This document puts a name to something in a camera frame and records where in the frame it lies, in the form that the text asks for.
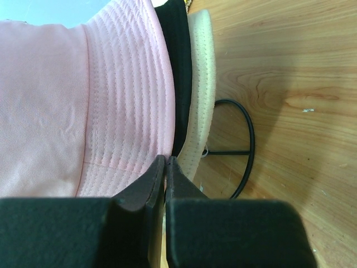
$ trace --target cream fabric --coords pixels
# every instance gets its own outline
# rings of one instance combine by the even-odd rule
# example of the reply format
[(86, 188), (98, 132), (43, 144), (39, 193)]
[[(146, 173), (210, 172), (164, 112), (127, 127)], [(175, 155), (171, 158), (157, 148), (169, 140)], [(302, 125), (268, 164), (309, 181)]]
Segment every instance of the cream fabric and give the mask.
[(178, 156), (183, 173), (192, 181), (208, 139), (216, 90), (216, 63), (208, 10), (189, 15), (192, 56), (192, 97), (185, 144)]

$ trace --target wood grain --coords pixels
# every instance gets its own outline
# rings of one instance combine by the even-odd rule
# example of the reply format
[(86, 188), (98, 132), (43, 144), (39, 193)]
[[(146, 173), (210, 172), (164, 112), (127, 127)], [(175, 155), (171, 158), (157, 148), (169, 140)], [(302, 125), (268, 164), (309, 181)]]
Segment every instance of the wood grain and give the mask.
[[(240, 198), (290, 202), (320, 267), (357, 267), (357, 2), (194, 0), (190, 12), (203, 8), (213, 22), (216, 98), (239, 101), (255, 126), (255, 163)], [(218, 107), (208, 147), (248, 144), (242, 115)], [(227, 198), (246, 161), (208, 156), (194, 183)]]

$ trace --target stitching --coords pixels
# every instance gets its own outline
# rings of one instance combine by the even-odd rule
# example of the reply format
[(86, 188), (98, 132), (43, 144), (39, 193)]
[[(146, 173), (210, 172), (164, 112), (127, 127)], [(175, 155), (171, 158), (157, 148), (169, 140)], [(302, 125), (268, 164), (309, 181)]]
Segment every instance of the stitching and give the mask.
[[(109, 18), (110, 18), (110, 22), (111, 22), (112, 24), (114, 24), (114, 21), (112, 20), (112, 18), (110, 17), (109, 14), (108, 14), (108, 16), (109, 16)], [(105, 29), (106, 29), (106, 31), (107, 31), (107, 33), (108, 33), (108, 37), (109, 37), (109, 36), (110, 36), (110, 33), (109, 33), (109, 30), (108, 30), (108, 28), (107, 28), (107, 26), (106, 26), (106, 24), (105, 24), (103, 18), (102, 18), (101, 16), (100, 16), (99, 18), (100, 18), (100, 20), (102, 21), (102, 23), (104, 24), (104, 27), (105, 27)], [(113, 52), (113, 45), (112, 45), (112, 42), (111, 42), (110, 38), (108, 39), (108, 41), (109, 41), (109, 44), (110, 44), (110, 53), (111, 53), (111, 55), (112, 55), (113, 64), (114, 64), (114, 71), (116, 71), (116, 65), (115, 65), (115, 59), (114, 59), (114, 52)], [(116, 77), (115, 77), (115, 76), (114, 76), (114, 91), (115, 91), (115, 92), (117, 91), (117, 80), (116, 80)], [(106, 144), (107, 144), (108, 127), (109, 127), (109, 80), (108, 80), (108, 76), (107, 76), (107, 107), (108, 107), (108, 108), (107, 108), (108, 113), (107, 113), (107, 122), (106, 122), (106, 125), (105, 125), (104, 150), (103, 150), (103, 157), (102, 157), (101, 163), (103, 163), (103, 159), (104, 159), (104, 155), (105, 155), (105, 151), (106, 151), (105, 148), (106, 148)], [(106, 172), (105, 175), (104, 175), (104, 178), (103, 178), (103, 180), (102, 180), (101, 185), (104, 184), (105, 178), (107, 177), (107, 173), (108, 173), (108, 170), (107, 170), (107, 172)]]
[[(134, 13), (132, 12), (132, 8), (131, 8), (130, 5), (124, 5), (124, 7), (121, 7), (117, 2), (113, 2), (113, 5), (114, 5), (114, 4), (116, 4), (117, 8), (119, 8), (120, 11), (122, 12), (122, 14), (125, 16), (125, 20), (126, 20), (126, 21), (129, 21), (129, 20), (128, 20), (127, 14), (126, 14), (125, 11), (124, 11), (124, 7), (125, 7), (125, 8), (126, 8), (126, 7), (129, 7), (129, 10), (131, 11), (132, 15), (134, 16)], [(130, 30), (131, 30), (131, 32), (132, 32), (132, 35), (134, 36), (134, 32), (133, 32), (132, 26), (130, 27)], [(127, 38), (127, 43), (128, 43), (128, 48), (130, 49), (130, 44), (129, 44), (128, 38)], [(133, 75), (133, 74), (134, 74), (133, 58), (132, 58), (132, 53), (130, 52), (129, 54), (130, 54), (131, 67), (132, 67), (133, 88), (135, 88), (135, 87), (136, 87), (136, 84), (135, 84), (134, 75)], [(136, 109), (137, 109), (137, 107), (136, 107), (136, 105), (134, 104), (134, 116), (135, 116), (135, 114), (136, 114)], [(129, 160), (128, 160), (128, 162), (127, 162), (127, 164), (126, 164), (126, 167), (125, 167), (126, 170), (128, 169), (129, 162), (130, 162), (130, 160), (131, 160), (131, 158), (132, 158), (132, 156), (133, 156), (133, 147), (134, 147), (135, 140), (136, 140), (136, 136), (134, 135), (133, 143), (132, 143), (132, 145), (131, 145), (131, 150), (130, 150), (130, 157), (129, 157)], [(119, 158), (119, 159), (122, 158), (122, 155), (123, 155), (123, 150), (122, 150), (122, 152), (120, 152), (120, 158)], [(124, 181), (121, 181), (121, 182), (118, 184), (116, 191), (120, 188), (120, 186), (123, 184), (123, 182), (124, 182)]]
[[(119, 36), (118, 29), (115, 26), (115, 22), (114, 22), (113, 18), (111, 17), (109, 12), (106, 12), (106, 14), (113, 21), (115, 32), (116, 32), (117, 36)], [(119, 51), (120, 51), (121, 63), (123, 63), (123, 52), (122, 52), (122, 48), (121, 48), (120, 42), (118, 42), (118, 46), (119, 46)], [(125, 75), (123, 76), (123, 80), (124, 80), (124, 88), (126, 88)], [(114, 141), (113, 141), (112, 155), (110, 156), (110, 160), (109, 160), (109, 167), (112, 165), (113, 155), (114, 155), (114, 152), (115, 152), (115, 144), (116, 144), (116, 141), (117, 141), (118, 93), (117, 93), (117, 79), (116, 79), (116, 76), (115, 76), (115, 90), (114, 91), (115, 91), (115, 131), (114, 131)], [(104, 180), (107, 178), (107, 175), (108, 175), (108, 170), (104, 175)]]
[[(122, 8), (120, 5), (118, 5), (118, 3), (116, 3), (116, 4), (117, 4), (117, 6), (120, 8), (120, 10), (124, 13), (123, 8)], [(132, 28), (132, 27), (130, 27), (130, 30), (131, 30), (131, 32), (132, 32), (132, 34), (133, 34), (133, 37), (135, 37), (134, 31), (133, 31), (133, 28)], [(143, 35), (142, 35), (141, 31), (139, 31), (139, 33), (140, 33), (140, 39), (143, 40), (144, 38), (143, 38)], [(136, 38), (134, 38), (134, 40), (135, 40), (135, 46), (136, 46), (136, 50), (137, 50), (137, 56), (138, 56), (138, 58), (140, 58), (140, 55), (139, 55), (139, 52), (138, 52), (138, 51), (139, 51), (138, 42), (137, 42), (137, 39), (136, 39)], [(140, 64), (139, 64), (139, 72), (140, 72), (140, 86), (141, 86), (139, 89), (141, 89), (141, 92), (142, 92), (142, 89), (143, 89), (143, 73), (142, 73)], [(134, 114), (136, 114), (136, 109), (137, 109), (137, 107), (136, 107), (136, 105), (134, 104)], [(134, 144), (135, 144), (136, 140), (137, 140), (137, 133), (136, 133), (136, 131), (135, 131), (135, 136), (134, 136), (134, 139), (133, 139), (133, 143), (132, 143), (132, 145), (131, 145), (131, 155), (130, 155), (129, 161), (131, 160), (131, 158), (132, 158), (132, 156), (133, 156), (133, 148), (134, 148)], [(135, 163), (134, 170), (135, 170), (137, 164), (138, 164), (138, 161), (136, 161), (136, 163)]]
[[(96, 25), (96, 27), (97, 27), (97, 29), (98, 29), (98, 33), (100, 33), (100, 29), (99, 29), (99, 27), (98, 27), (98, 24), (95, 23), (95, 25)], [(99, 37), (99, 39), (100, 39), (100, 45), (101, 45), (100, 50), (101, 50), (101, 52), (102, 52), (102, 54), (103, 54), (104, 70), (105, 70), (105, 80), (108, 81), (108, 72), (107, 72), (108, 67), (107, 67), (107, 64), (105, 63), (105, 55), (104, 55), (104, 51), (103, 51), (104, 45), (103, 45), (102, 39), (101, 39), (100, 37)], [(96, 130), (96, 133), (95, 133), (95, 135), (96, 135), (96, 137), (97, 137), (97, 141), (96, 141), (96, 144), (95, 144), (96, 150), (95, 150), (95, 158), (94, 158), (94, 160), (97, 159), (97, 154), (98, 154), (98, 118), (99, 118), (99, 111), (98, 111), (98, 116), (97, 116), (97, 130)], [(95, 177), (94, 177), (94, 182), (92, 183), (92, 187), (91, 187), (90, 190), (89, 190), (89, 194), (90, 194), (91, 191), (93, 190), (94, 184), (95, 184), (95, 183), (97, 182), (97, 180), (98, 180), (98, 178), (97, 178), (98, 175), (99, 175), (99, 170), (98, 170), (97, 174), (96, 174)]]
[[(116, 10), (112, 7), (112, 6), (108, 6), (108, 7), (110, 7), (110, 8), (112, 8), (113, 9), (113, 11), (114, 11), (114, 13), (117, 15), (117, 17), (119, 18), (119, 20), (120, 20), (120, 23), (121, 23), (121, 25), (123, 26), (124, 25), (124, 23), (123, 23), (123, 21), (122, 21), (122, 18), (121, 18), (121, 16), (116, 12)], [(126, 31), (124, 31), (124, 33), (125, 33), (125, 37), (126, 37), (126, 42), (127, 42), (127, 45), (128, 45), (128, 48), (130, 48), (130, 44), (129, 44), (129, 39), (128, 39), (128, 36), (127, 36), (127, 33), (126, 33)], [(133, 59), (132, 59), (132, 56), (131, 56), (131, 54), (130, 54), (130, 60), (131, 60), (131, 66), (133, 65)], [(125, 123), (124, 123), (124, 138), (123, 138), (123, 140), (122, 140), (122, 150), (121, 150), (121, 152), (120, 152), (120, 157), (119, 157), (119, 163), (118, 163), (118, 167), (119, 167), (119, 164), (120, 164), (120, 161), (121, 161), (121, 158), (122, 158), (122, 155), (123, 155), (123, 149), (124, 149), (124, 141), (126, 140), (126, 131), (125, 131), (125, 129), (127, 128), (127, 112), (126, 112), (126, 110), (127, 110), (127, 105), (125, 106)], [(109, 186), (108, 186), (108, 188), (107, 188), (107, 191), (106, 191), (106, 193), (108, 193), (108, 191), (110, 190), (110, 188), (112, 187), (112, 184), (113, 184), (113, 181), (114, 181), (114, 178), (115, 178), (115, 176), (116, 176), (116, 172), (114, 173), (114, 175), (113, 175), (113, 177), (112, 177), (112, 179), (111, 179), (111, 181), (110, 181), (110, 183), (109, 183)]]
[(106, 168), (106, 169), (107, 169), (107, 172), (108, 172), (109, 169), (115, 169), (115, 170), (121, 170), (121, 171), (129, 171), (129, 172), (133, 172), (133, 173), (136, 173), (136, 174), (142, 174), (142, 173), (135, 172), (135, 171), (132, 171), (132, 170), (121, 169), (121, 168), (119, 168), (119, 167), (103, 166), (103, 165), (101, 165), (101, 164), (90, 163), (90, 162), (86, 162), (86, 161), (83, 161), (83, 163), (86, 163), (86, 164), (89, 164), (89, 165), (100, 166), (100, 167), (102, 167), (102, 168)]
[[(85, 35), (85, 41), (86, 41), (86, 47), (87, 47), (87, 53), (88, 53), (88, 108), (87, 108), (87, 115), (86, 115), (86, 122), (85, 122), (85, 132), (84, 132), (84, 144), (86, 143), (86, 138), (85, 138), (85, 135), (86, 135), (86, 130), (87, 130), (87, 126), (88, 126), (88, 116), (89, 116), (89, 95), (90, 95), (90, 59), (89, 59), (89, 45), (88, 45), (88, 36), (87, 36), (87, 30), (86, 28), (84, 27), (84, 25), (81, 26), (82, 29), (83, 29), (83, 33)], [(84, 162), (84, 157), (85, 157), (85, 146), (84, 146), (84, 154), (83, 154), (83, 162)], [(83, 175), (83, 167), (82, 167), (82, 171), (80, 173), (80, 177), (79, 177), (79, 182), (78, 182), (78, 187), (77, 187), (77, 190), (76, 190), (76, 193), (75, 193), (75, 196), (77, 196), (78, 194), (78, 191), (79, 191), (79, 186), (80, 186), (80, 183), (81, 183), (81, 180), (82, 180), (82, 175)]]
[[(94, 45), (95, 47), (98, 47), (97, 46), (97, 39), (95, 38), (92, 38), (92, 34), (91, 34), (91, 31), (88, 31), (88, 34), (91, 36), (91, 40), (94, 40)], [(98, 58), (98, 54), (96, 53), (96, 49), (93, 50), (93, 58)], [(91, 145), (91, 150), (90, 150), (90, 159), (91, 161), (93, 161), (93, 157), (94, 157), (94, 153), (93, 153), (93, 141), (94, 141), (94, 126), (95, 126), (95, 118), (96, 116), (98, 116), (98, 101), (97, 101), (97, 98), (98, 98), (98, 92), (97, 92), (97, 89), (98, 89), (98, 84), (99, 84), (99, 71), (98, 71), (98, 68), (97, 68), (97, 61), (95, 59), (93, 59), (93, 73), (94, 73), (94, 112), (93, 112), (93, 121), (92, 121), (92, 130), (91, 130), (91, 135), (90, 135), (90, 145)], [(93, 169), (87, 169), (87, 172), (86, 172), (86, 178), (88, 178), (88, 175), (91, 174), (91, 172), (93, 171)]]
[[(149, 22), (152, 22), (152, 19), (151, 19), (151, 17), (149, 16), (149, 14), (148, 14), (146, 8), (144, 8), (143, 10), (145, 11), (146, 17), (149, 18)], [(151, 24), (151, 23), (149, 23), (149, 25), (150, 25), (150, 28), (151, 28), (152, 32), (154, 33), (153, 36), (154, 36), (154, 38), (155, 38), (155, 41), (156, 41), (156, 43), (158, 43), (158, 41), (157, 41), (157, 39), (156, 39), (156, 37), (157, 37), (157, 32), (154, 30), (154, 28), (152, 27), (152, 24)], [(145, 23), (144, 23), (144, 27), (145, 27), (145, 31), (148, 33), (148, 30), (147, 30), (147, 27), (146, 27), (146, 24), (145, 24)], [(151, 38), (149, 38), (149, 43), (150, 43), (151, 54), (154, 55), (153, 46), (152, 46), (152, 43), (151, 43)], [(157, 68), (156, 68), (156, 64), (154, 63), (153, 66), (154, 66), (154, 69), (155, 69), (155, 73), (157, 73), (157, 74), (163, 74), (164, 71), (163, 71), (163, 67), (162, 67), (161, 53), (158, 53), (158, 57), (159, 57), (159, 61), (160, 61), (159, 66), (160, 66), (160, 69), (161, 69), (161, 70), (160, 70), (160, 72), (158, 72), (158, 71), (157, 71)], [(165, 101), (167, 101), (167, 91), (166, 91), (167, 82), (166, 82), (165, 75), (163, 75), (163, 83), (164, 83), (163, 87), (165, 88), (165, 90), (164, 90), (164, 91), (165, 91)], [(156, 90), (155, 90), (155, 92), (156, 92), (157, 99), (158, 99), (158, 90), (159, 90), (159, 88), (158, 88), (158, 78), (156, 77)], [(167, 113), (167, 103), (165, 102), (164, 104), (165, 104), (165, 115), (166, 115), (166, 113)], [(165, 124), (164, 124), (164, 126), (166, 127), (166, 125), (167, 125), (167, 116), (164, 116), (164, 118), (165, 118)], [(160, 127), (160, 123), (159, 123), (159, 120), (157, 120), (157, 124), (156, 124), (156, 128), (155, 128), (157, 138), (158, 138), (158, 133), (157, 133), (157, 131), (158, 131), (159, 127)], [(167, 136), (166, 128), (165, 128), (165, 127), (164, 127), (164, 137)], [(156, 152), (157, 152), (157, 153), (159, 152), (159, 150), (158, 150), (159, 142), (156, 142)]]

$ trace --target pink fabric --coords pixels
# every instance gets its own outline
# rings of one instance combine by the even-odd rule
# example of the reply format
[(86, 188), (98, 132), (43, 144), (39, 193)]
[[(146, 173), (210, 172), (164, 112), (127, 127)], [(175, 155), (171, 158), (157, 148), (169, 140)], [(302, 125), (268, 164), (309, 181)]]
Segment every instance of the pink fabric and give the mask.
[(170, 155), (175, 92), (150, 0), (85, 25), (0, 22), (0, 196), (112, 196)]

